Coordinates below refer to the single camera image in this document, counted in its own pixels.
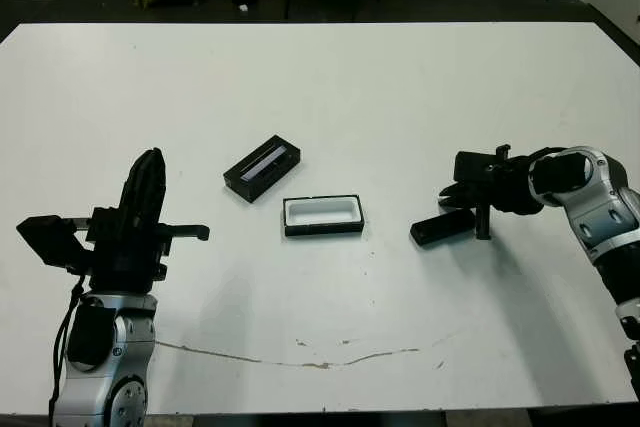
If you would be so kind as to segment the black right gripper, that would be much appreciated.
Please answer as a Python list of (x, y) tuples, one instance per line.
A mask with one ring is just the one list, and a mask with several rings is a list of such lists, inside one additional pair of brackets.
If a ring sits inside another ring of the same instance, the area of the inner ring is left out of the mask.
[(479, 240), (491, 239), (491, 208), (521, 216), (534, 215), (543, 209), (529, 190), (531, 158), (509, 158), (509, 149), (509, 145), (502, 145), (494, 154), (477, 154), (471, 183), (455, 183), (439, 193), (439, 206), (443, 209), (475, 208), (475, 234)]

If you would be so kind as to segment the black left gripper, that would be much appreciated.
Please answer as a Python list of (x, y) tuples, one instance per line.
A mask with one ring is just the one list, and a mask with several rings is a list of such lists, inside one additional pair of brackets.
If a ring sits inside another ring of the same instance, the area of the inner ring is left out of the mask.
[(209, 239), (205, 225), (169, 225), (159, 220), (166, 191), (165, 161), (159, 148), (146, 150), (133, 163), (119, 208), (96, 207), (89, 218), (75, 218), (74, 228), (93, 245), (73, 267), (90, 278), (96, 291), (148, 292), (166, 278), (161, 258), (175, 238)]

